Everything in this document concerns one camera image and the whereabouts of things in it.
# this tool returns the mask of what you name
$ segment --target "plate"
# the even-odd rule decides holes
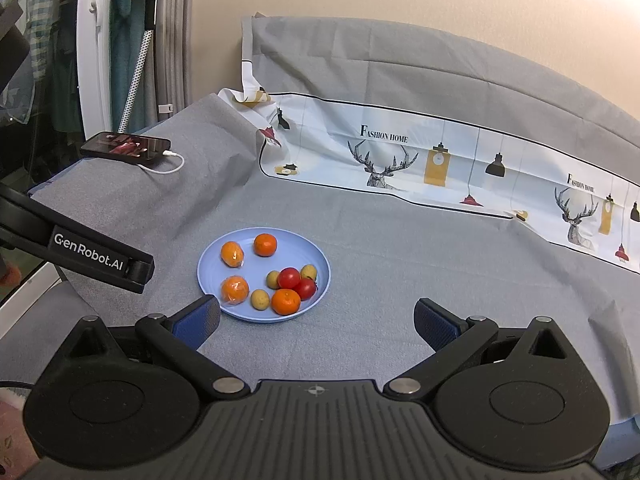
[[[261,233],[268,233],[276,237],[278,249],[273,256],[265,258],[254,253],[254,238]],[[242,267],[228,267],[220,258],[220,249],[226,242],[236,242],[242,247],[244,251]],[[255,310],[251,306],[251,293],[246,300],[237,305],[220,305],[223,312],[238,319],[254,323],[276,323],[301,316],[310,310],[326,294],[331,282],[329,261],[318,246],[299,234],[271,227],[249,227],[227,233],[204,249],[198,261],[198,282],[205,294],[213,294],[220,298],[222,281],[229,276],[242,276],[249,284],[251,292],[261,288],[266,290],[271,297],[275,291],[267,287],[266,283],[266,277],[270,271],[282,270],[286,267],[295,267],[300,270],[306,264],[311,264],[318,270],[316,278],[318,290],[311,298],[302,302],[297,312],[289,316],[276,314],[270,306],[267,307],[267,310]]]

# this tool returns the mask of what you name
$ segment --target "smartphone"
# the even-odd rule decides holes
[[[80,148],[84,156],[121,160],[129,164],[149,164],[171,149],[171,141],[159,137],[101,132]]]

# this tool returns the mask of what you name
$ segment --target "silver screw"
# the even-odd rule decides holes
[[[396,394],[414,394],[420,389],[420,383],[411,377],[398,377],[389,383],[389,387]]]
[[[213,389],[221,394],[236,394],[244,388],[244,382],[237,377],[220,377],[213,381]]]

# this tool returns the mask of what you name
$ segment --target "wall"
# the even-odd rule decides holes
[[[240,88],[240,18],[257,11],[439,28],[548,66],[640,119],[640,0],[194,0],[194,98]]]

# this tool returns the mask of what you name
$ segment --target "plate rim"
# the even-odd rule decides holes
[[[313,245],[313,247],[315,247],[319,251],[319,253],[322,254],[322,257],[324,258],[324,261],[326,262],[326,267],[328,269],[326,287],[324,288],[324,291],[322,292],[322,294],[320,294],[318,299],[315,300],[309,306],[305,307],[303,310],[299,310],[297,312],[294,312],[293,314],[289,314],[288,316],[278,316],[277,319],[266,319],[266,320],[249,319],[246,316],[239,315],[237,312],[232,312],[229,308],[227,308],[227,307],[225,307],[223,305],[220,305],[220,310],[222,310],[226,314],[229,314],[232,317],[235,317],[236,319],[241,319],[242,321],[246,321],[246,322],[250,322],[250,323],[266,324],[266,323],[280,323],[282,321],[286,321],[287,319],[292,319],[294,317],[301,316],[307,310],[309,310],[312,307],[316,306],[316,304],[319,303],[319,301],[322,300],[322,298],[324,298],[324,295],[329,290],[329,285],[331,285],[331,265],[329,264],[329,259],[326,257],[326,255],[324,254],[322,249],[320,247],[318,247],[315,243],[313,243],[311,240],[309,240],[308,238],[303,237],[303,235],[301,235],[301,234],[295,233],[293,231],[288,231],[286,229],[281,229],[279,227],[268,227],[268,226],[243,227],[242,229],[236,229],[235,231],[229,231],[228,233],[224,233],[223,235],[220,235],[218,238],[213,240],[207,247],[205,247],[205,249],[200,254],[200,257],[198,258],[198,265],[196,267],[196,275],[197,275],[197,278],[198,278],[198,285],[200,286],[200,290],[204,294],[207,294],[207,292],[204,291],[204,287],[202,286],[202,281],[200,280],[200,263],[202,262],[202,258],[204,257],[206,252],[209,250],[209,248],[213,244],[215,244],[218,240],[220,240],[220,238],[223,238],[223,237],[225,237],[227,235],[231,235],[233,233],[239,233],[239,232],[242,232],[242,231],[249,231],[249,230],[252,230],[252,229],[258,229],[258,230],[259,229],[270,229],[270,230],[273,230],[273,231],[281,231],[283,233],[288,233],[288,234],[297,236],[298,238],[302,238],[305,242],[308,242],[309,244]]]

